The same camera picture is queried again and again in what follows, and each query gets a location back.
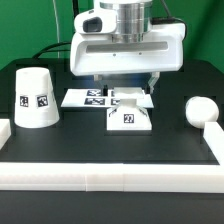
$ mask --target black cable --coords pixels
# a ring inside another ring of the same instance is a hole
[[[175,22],[183,23],[185,25],[185,36],[184,36],[185,39],[187,36],[188,27],[187,24],[182,19],[176,17],[155,17],[152,18],[151,20],[152,25],[172,24]]]
[[[48,51],[40,51],[38,54],[35,54],[33,56],[33,58],[37,59],[39,58],[42,54],[46,54],[46,53],[52,53],[52,52],[66,52],[66,51],[70,51],[70,50],[67,50],[67,49],[59,49],[59,50],[48,50]]]
[[[55,48],[55,47],[60,47],[60,46],[64,46],[64,45],[70,45],[71,42],[68,42],[68,41],[65,41],[65,42],[60,42],[60,43],[56,43],[56,44],[51,44],[45,48],[43,48],[41,51],[39,51],[38,53],[36,53],[33,58],[39,58],[39,56],[41,54],[43,54],[44,52],[50,52],[48,50],[52,49],[52,48]]]
[[[170,10],[169,10],[165,0],[160,0],[160,1],[161,1],[162,5],[163,5],[165,11],[166,11],[167,17],[172,17],[171,12],[170,12]]]
[[[187,36],[187,32],[188,32],[187,24],[182,19],[173,17],[171,15],[171,12],[170,12],[169,7],[167,6],[165,0],[160,0],[160,1],[166,11],[167,17],[152,18],[152,20],[151,20],[152,25],[170,24],[170,23],[175,23],[175,22],[183,23],[185,25],[185,36],[184,36],[184,39],[185,39]]]
[[[78,0],[72,0],[73,16],[74,18],[79,14],[79,3]]]

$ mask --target metal cylinder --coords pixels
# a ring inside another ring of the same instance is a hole
[[[100,3],[100,7],[117,12],[117,29],[113,33],[114,43],[138,43],[143,34],[151,30],[152,2],[133,4]]]

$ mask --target white robot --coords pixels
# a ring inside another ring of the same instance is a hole
[[[152,73],[183,64],[183,23],[151,23],[152,0],[95,0],[94,9],[75,19],[70,66],[76,76]],[[107,110],[107,130],[151,130],[147,110],[136,105],[141,88],[115,88],[121,99]]]

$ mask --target green wall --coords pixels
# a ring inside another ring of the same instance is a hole
[[[185,59],[207,60],[224,72],[224,1],[166,2],[172,14],[188,24]],[[56,0],[56,3],[61,41],[70,41],[74,33],[72,1]],[[153,16],[165,16],[160,0],[154,0],[153,4]],[[80,11],[85,11],[93,4],[91,0],[79,0],[79,6]],[[32,57],[41,48],[56,42],[52,0],[0,0],[0,69],[14,59]]]

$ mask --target white ball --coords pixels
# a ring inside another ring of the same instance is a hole
[[[193,97],[186,104],[188,122],[196,128],[204,128],[205,122],[217,121],[219,109],[216,103],[207,97]]]

